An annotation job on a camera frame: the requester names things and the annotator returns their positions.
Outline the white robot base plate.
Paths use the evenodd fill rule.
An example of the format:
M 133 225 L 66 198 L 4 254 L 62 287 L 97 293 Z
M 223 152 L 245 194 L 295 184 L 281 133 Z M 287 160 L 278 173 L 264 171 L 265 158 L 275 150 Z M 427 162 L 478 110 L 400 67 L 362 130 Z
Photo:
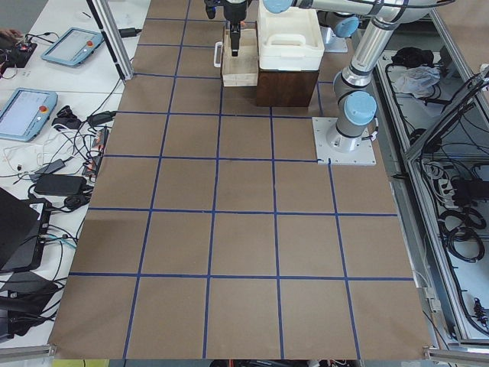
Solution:
M 333 117 L 312 118 L 317 163 L 374 166 L 377 161 L 367 126 L 361 136 L 346 138 L 336 129 L 337 120 Z

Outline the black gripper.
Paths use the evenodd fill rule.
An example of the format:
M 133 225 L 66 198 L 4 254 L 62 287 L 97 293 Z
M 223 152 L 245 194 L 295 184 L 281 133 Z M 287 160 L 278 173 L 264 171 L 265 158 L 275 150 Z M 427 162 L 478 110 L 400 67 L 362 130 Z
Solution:
M 229 37 L 231 41 L 232 56 L 237 57 L 240 47 L 241 25 L 240 23 L 246 19 L 248 11 L 247 0 L 224 0 L 223 13 L 227 21 L 229 21 Z

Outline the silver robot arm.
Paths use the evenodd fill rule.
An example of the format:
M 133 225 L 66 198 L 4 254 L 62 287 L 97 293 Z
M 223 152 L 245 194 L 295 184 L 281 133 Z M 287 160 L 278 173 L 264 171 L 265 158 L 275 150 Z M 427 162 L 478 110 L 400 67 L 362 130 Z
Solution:
M 349 37 L 358 18 L 370 18 L 349 64 L 335 77 L 340 115 L 325 137 L 330 148 L 350 153 L 374 119 L 377 103 L 365 88 L 392 34 L 400 24 L 419 20 L 437 1 L 262 1 L 257 17 L 259 65 L 263 70 L 317 71 L 325 51 L 317 12 L 328 28 Z
M 359 26 L 357 15 L 333 11 L 317 11 L 317 18 L 326 53 L 348 52 L 346 39 L 356 32 Z

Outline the person hand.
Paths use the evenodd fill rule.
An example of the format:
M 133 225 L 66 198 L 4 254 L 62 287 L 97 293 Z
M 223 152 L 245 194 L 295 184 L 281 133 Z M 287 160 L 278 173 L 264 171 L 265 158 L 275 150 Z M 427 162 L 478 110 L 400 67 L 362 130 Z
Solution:
M 0 28 L 0 35 L 10 40 L 18 40 L 23 36 L 19 30 L 13 28 Z

